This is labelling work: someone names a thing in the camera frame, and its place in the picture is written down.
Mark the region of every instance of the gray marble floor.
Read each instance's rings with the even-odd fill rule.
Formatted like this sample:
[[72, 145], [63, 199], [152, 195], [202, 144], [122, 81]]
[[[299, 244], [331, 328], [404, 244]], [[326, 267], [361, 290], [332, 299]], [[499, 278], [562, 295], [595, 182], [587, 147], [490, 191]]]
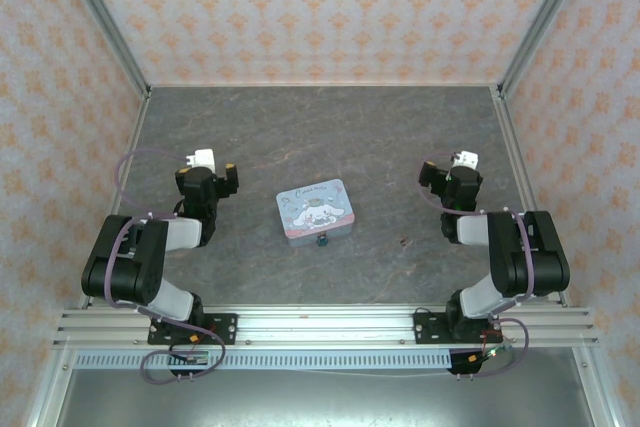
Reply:
[[[155, 89], [138, 146], [213, 148], [219, 170], [238, 166], [240, 189], [220, 201], [209, 245], [165, 261], [165, 277], [208, 304], [444, 302], [482, 278], [488, 251], [451, 245], [416, 191], [430, 152], [479, 153], [479, 206], [521, 206], [487, 88]], [[178, 167], [140, 156], [126, 192], [170, 210]], [[276, 194], [334, 178], [354, 207], [353, 233], [323, 248], [289, 247]]]

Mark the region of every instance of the cartoon character print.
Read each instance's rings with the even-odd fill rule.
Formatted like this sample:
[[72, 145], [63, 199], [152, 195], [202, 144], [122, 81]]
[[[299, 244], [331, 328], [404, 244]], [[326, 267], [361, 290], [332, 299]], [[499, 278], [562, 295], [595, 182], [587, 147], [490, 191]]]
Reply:
[[293, 225], [309, 229], [319, 229], [327, 225], [335, 224], [338, 217], [344, 214], [344, 209], [337, 209], [325, 204], [322, 199], [309, 200], [308, 206], [293, 221]]

